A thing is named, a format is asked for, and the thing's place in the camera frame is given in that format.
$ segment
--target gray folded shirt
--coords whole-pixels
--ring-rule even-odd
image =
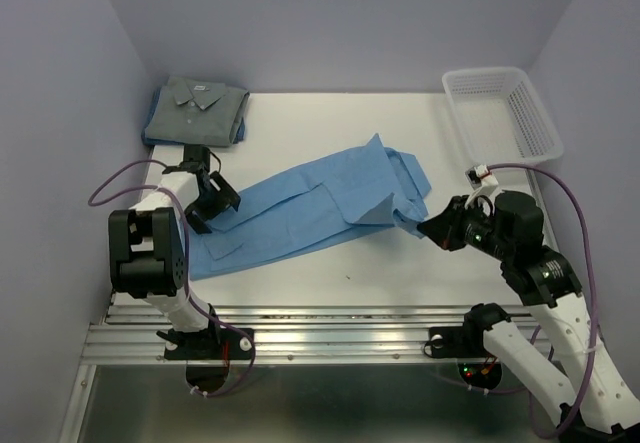
[[[176,76],[160,90],[147,138],[206,146],[231,146],[236,138],[249,92],[224,83]]]

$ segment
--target white table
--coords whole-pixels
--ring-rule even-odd
[[[365,144],[379,133],[386,146],[416,155],[432,185],[431,215],[454,195],[469,193],[466,160],[444,95],[254,94],[246,141],[216,150],[222,174],[237,190],[275,173]],[[157,146],[153,158],[182,159],[182,147]],[[159,181],[151,166],[147,184]],[[526,173],[498,174],[507,189],[531,192]],[[518,304],[497,261],[466,248],[449,253],[428,239],[391,229],[262,267],[193,283],[197,294],[223,306]],[[138,305],[118,295],[117,305]]]

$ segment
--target blue cloth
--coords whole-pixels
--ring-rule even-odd
[[[422,237],[423,198],[431,186],[413,155],[375,135],[351,148],[291,168],[240,192],[242,202],[191,232],[194,279],[310,253],[398,226]]]
[[[153,92],[153,96],[151,97],[151,106],[149,107],[149,112],[147,113],[147,119],[144,122],[144,127],[142,128],[142,134],[140,137],[142,138],[142,143],[147,146],[155,146],[155,145],[183,145],[184,143],[180,143],[177,141],[170,140],[156,140],[154,138],[147,138],[145,130],[147,126],[151,124],[151,120],[153,119],[153,115],[156,113],[156,108],[158,107],[158,100],[160,99],[160,90],[161,88],[156,89]],[[236,133],[236,137],[233,140],[233,144],[240,143],[244,141],[244,135],[247,131],[247,127],[244,123],[244,117],[240,121],[240,126],[238,127],[238,132]]]

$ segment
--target white plastic basket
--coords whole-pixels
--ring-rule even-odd
[[[560,136],[524,71],[450,71],[442,83],[474,164],[537,164],[562,155]]]

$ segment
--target gray wall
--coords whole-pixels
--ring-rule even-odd
[[[108,301],[86,200],[143,156],[151,85],[108,0],[0,0],[0,28],[0,441],[52,442]]]
[[[528,68],[571,0],[111,0],[147,68],[254,91],[442,90]]]
[[[556,170],[584,207],[595,258],[604,336],[640,395],[640,0],[573,0],[530,72],[565,144]],[[561,250],[584,279],[571,205],[545,197]]]

